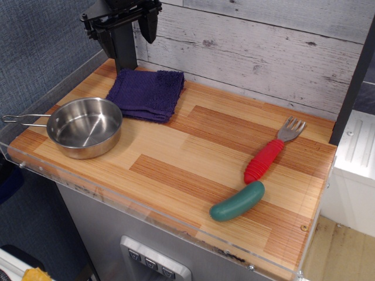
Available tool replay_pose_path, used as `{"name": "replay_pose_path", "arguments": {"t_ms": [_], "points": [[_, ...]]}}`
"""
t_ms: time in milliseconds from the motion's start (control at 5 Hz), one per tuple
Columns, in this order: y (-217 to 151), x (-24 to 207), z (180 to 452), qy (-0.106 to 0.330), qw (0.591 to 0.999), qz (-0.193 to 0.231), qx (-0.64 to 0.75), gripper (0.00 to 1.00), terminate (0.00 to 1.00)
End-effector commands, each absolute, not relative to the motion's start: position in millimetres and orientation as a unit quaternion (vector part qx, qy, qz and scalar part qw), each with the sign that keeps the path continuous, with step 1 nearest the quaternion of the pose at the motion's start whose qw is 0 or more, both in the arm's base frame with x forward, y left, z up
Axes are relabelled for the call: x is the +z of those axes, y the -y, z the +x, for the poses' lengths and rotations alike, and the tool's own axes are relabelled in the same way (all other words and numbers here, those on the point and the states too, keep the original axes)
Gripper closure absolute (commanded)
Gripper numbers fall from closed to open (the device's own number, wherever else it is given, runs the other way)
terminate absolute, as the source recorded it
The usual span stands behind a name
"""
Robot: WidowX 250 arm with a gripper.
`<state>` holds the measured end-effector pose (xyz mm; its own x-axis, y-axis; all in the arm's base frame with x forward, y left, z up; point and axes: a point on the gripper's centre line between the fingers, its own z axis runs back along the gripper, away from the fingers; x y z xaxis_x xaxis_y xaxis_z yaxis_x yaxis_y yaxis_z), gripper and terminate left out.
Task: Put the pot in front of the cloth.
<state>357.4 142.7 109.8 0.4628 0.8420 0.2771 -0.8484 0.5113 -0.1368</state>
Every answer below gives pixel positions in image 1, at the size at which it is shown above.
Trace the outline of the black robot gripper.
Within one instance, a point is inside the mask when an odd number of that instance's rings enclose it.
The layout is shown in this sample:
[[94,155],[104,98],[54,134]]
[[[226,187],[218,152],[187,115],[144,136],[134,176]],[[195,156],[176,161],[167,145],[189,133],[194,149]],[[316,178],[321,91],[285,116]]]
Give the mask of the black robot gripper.
[[81,22],[86,30],[94,29],[95,40],[108,57],[117,57],[110,28],[138,20],[141,34],[152,44],[156,39],[158,13],[161,10],[160,1],[95,1],[81,14]]

